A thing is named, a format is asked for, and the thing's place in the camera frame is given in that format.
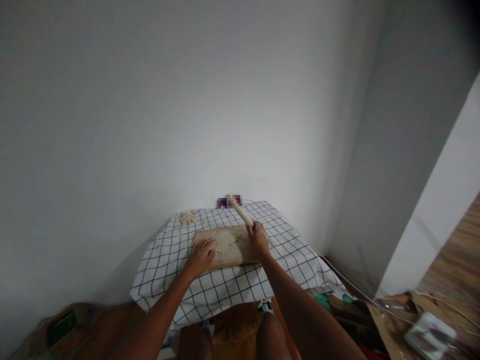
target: fabric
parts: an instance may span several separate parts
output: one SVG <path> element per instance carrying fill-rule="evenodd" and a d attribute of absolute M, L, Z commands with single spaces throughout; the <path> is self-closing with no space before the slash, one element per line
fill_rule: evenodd
<path fill-rule="evenodd" d="M 252 220 L 263 223 L 270 254 L 303 289 L 310 289 L 312 295 L 338 288 L 345 290 L 335 273 L 268 201 L 244 203 L 243 209 Z M 245 223 L 234 209 L 204 208 L 192 213 L 198 221 L 183 226 L 180 224 L 182 214 L 174 215 L 148 245 L 140 261 L 130 295 L 145 311 L 150 310 L 183 269 L 197 231 Z M 235 304 L 273 296 L 259 263 L 207 271 L 190 285 L 170 330 L 211 318 Z"/>

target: forearm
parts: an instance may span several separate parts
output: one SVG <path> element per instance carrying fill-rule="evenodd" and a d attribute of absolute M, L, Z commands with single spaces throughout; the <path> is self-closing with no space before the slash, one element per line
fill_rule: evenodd
<path fill-rule="evenodd" d="M 115 359 L 156 359 L 185 292 L 193 279 L 182 272 L 151 308 Z"/>
<path fill-rule="evenodd" d="M 304 359 L 364 359 L 340 324 L 265 252 L 260 256 L 286 326 Z"/>

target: white wall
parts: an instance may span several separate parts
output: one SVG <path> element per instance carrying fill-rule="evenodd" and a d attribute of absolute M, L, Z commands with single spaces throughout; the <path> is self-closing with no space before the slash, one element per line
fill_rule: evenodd
<path fill-rule="evenodd" d="M 458 4 L 392 0 L 385 10 L 329 253 L 371 296 L 480 69 Z"/>
<path fill-rule="evenodd" d="M 127 300 L 152 234 L 228 192 L 324 247 L 381 0 L 1 6 L 0 357 Z"/>
<path fill-rule="evenodd" d="M 376 296 L 414 289 L 480 191 L 480 74 L 386 268 Z"/>

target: pastry board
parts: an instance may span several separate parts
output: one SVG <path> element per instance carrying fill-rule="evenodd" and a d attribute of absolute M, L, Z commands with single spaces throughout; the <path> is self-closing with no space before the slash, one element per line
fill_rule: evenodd
<path fill-rule="evenodd" d="M 249 233 L 245 225 L 197 231 L 193 244 L 208 238 L 216 239 L 213 246 L 216 254 L 209 270 L 259 262 L 250 247 Z"/>

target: person's left hand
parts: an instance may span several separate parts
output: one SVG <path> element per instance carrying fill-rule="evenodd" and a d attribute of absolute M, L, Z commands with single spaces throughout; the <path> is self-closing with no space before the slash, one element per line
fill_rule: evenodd
<path fill-rule="evenodd" d="M 191 279 L 195 279 L 208 270 L 214 260 L 216 251 L 212 249 L 216 240 L 213 237 L 203 239 L 197 242 L 188 256 L 183 271 L 188 274 Z"/>

